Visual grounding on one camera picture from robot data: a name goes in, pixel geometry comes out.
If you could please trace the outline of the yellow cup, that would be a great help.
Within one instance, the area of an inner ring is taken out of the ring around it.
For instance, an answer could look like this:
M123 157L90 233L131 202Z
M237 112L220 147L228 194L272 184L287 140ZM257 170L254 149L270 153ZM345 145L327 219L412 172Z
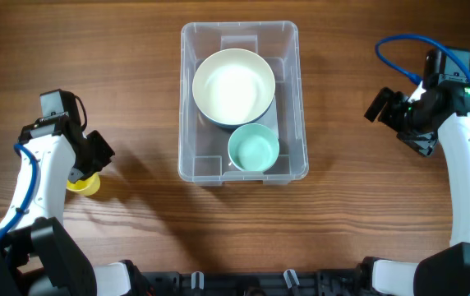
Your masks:
M94 195L100 188L100 178L94 173L86 180L78 180L75 183L67 182L67 190L88 197Z

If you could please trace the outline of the mint green small bowl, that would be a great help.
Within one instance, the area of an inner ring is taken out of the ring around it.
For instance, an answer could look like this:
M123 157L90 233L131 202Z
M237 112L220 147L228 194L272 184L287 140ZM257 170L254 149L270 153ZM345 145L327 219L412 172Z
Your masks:
M278 136L267 126L250 123L237 128L228 139L228 156L241 171L264 172L279 157Z

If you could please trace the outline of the cream bowl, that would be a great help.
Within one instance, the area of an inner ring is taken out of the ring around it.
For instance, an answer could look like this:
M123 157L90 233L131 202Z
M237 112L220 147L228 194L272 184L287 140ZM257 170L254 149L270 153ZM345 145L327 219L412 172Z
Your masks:
M271 66L246 49L224 49L196 69L191 86L196 107L222 123L257 118L275 96Z

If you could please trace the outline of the dark blue bowl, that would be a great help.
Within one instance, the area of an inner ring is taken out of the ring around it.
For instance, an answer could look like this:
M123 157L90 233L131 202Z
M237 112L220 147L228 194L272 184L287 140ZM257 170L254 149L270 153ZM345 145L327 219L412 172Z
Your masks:
M276 113L276 110L277 110L276 102L273 100L271 105L266 109L266 111L260 114L257 118L244 121L242 123L222 123L218 120L212 119L211 117L206 115L204 112L202 112L200 109L198 109L198 112L202 117L204 117L205 119L207 119L209 122L213 123L216 126L219 126L221 128L227 128L227 129L236 129L246 124L263 123L265 119L268 118L269 114Z

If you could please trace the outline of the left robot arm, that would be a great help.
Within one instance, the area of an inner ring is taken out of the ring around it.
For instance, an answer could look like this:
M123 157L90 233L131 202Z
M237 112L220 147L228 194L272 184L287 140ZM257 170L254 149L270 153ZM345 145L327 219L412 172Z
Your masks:
M0 223L0 295L143 295L149 286L128 260L93 266L63 227L68 190L98 191L98 173L114 155L86 133L81 99L66 90L40 96L42 117L14 145L21 169Z

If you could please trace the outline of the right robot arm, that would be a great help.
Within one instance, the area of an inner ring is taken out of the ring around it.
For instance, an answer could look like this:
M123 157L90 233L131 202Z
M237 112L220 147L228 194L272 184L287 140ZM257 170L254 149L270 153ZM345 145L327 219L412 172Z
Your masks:
M367 258L362 283L388 295L470 295L470 85L447 55L426 55L423 79L409 96L387 87L365 113L419 155L441 145L452 203L449 247L418 263Z

